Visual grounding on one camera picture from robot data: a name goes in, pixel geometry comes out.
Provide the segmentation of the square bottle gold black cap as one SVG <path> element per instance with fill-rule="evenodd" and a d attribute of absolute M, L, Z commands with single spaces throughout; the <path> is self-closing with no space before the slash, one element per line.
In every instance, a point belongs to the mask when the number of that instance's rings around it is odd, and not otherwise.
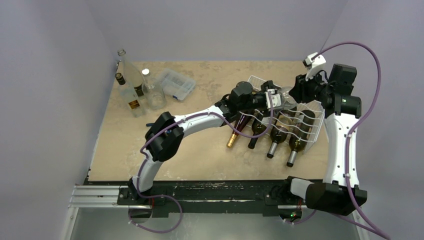
<path fill-rule="evenodd" d="M 132 84 L 128 82 L 120 72 L 117 72 L 114 77 L 118 83 L 119 95 L 130 110 L 131 114 L 135 118 L 145 115 L 145 108 L 141 104 L 139 96 Z"/>

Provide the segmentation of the tall clear glass bottle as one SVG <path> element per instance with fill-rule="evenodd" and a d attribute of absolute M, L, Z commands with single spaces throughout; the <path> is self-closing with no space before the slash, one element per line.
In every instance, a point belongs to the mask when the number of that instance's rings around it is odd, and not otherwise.
<path fill-rule="evenodd" d="M 124 78 L 131 83 L 137 96 L 140 99 L 145 100 L 146 81 L 142 76 L 141 71 L 134 65 L 134 63 L 131 61 L 131 58 L 123 48 L 117 50 L 117 54 L 119 57 L 121 57 Z"/>

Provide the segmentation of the amber bottle gold foil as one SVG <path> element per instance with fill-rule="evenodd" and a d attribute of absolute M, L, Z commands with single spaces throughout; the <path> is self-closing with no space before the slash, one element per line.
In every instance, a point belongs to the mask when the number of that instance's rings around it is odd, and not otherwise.
<path fill-rule="evenodd" d="M 252 115 L 254 114 L 254 110 L 247 110 L 243 113 L 240 114 L 240 116 L 238 117 L 237 121 L 234 124 L 234 128 L 239 131 L 242 132 L 243 129 L 246 127 L 246 125 L 249 123 L 249 121 L 252 119 Z M 228 148 L 231 148 L 234 143 L 236 142 L 237 137 L 239 136 L 238 133 L 236 133 L 234 130 L 232 131 L 228 142 L 226 144 L 226 146 Z"/>

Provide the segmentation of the round clear bottle silver cap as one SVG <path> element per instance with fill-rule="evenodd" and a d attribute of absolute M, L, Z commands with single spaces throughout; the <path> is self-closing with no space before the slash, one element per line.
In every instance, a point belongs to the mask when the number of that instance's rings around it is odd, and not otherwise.
<path fill-rule="evenodd" d="M 151 75 L 148 68 L 141 70 L 143 77 L 143 93 L 152 110 L 159 110 L 166 106 L 167 101 L 161 84 Z"/>

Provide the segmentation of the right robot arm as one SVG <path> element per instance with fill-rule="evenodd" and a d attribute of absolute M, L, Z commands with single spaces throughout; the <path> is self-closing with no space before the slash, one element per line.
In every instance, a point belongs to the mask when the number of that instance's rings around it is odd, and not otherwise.
<path fill-rule="evenodd" d="M 295 79 L 289 94 L 297 103 L 318 101 L 324 109 L 328 137 L 326 173 L 321 182 L 289 177 L 290 184 L 280 196 L 288 204 L 299 198 L 309 209 L 348 216 L 367 201 L 368 193 L 360 189 L 356 171 L 357 126 L 362 116 L 362 100 L 353 96 L 357 69 L 334 64 L 325 82 L 321 66 L 307 66 L 307 73 Z"/>

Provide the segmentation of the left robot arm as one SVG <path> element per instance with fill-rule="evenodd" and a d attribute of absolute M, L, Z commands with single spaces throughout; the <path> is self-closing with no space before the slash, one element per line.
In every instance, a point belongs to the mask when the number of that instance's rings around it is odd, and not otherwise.
<path fill-rule="evenodd" d="M 139 150 L 144 159 L 137 174 L 127 184 L 130 199 L 138 205 L 148 201 L 149 190 L 160 167 L 177 153 L 185 137 L 230 125 L 241 112 L 273 112 L 281 105 L 280 89 L 269 80 L 261 85 L 259 91 L 254 91 L 249 82 L 241 81 L 230 93 L 204 110 L 184 115 L 163 112 L 145 134 L 145 143 Z"/>

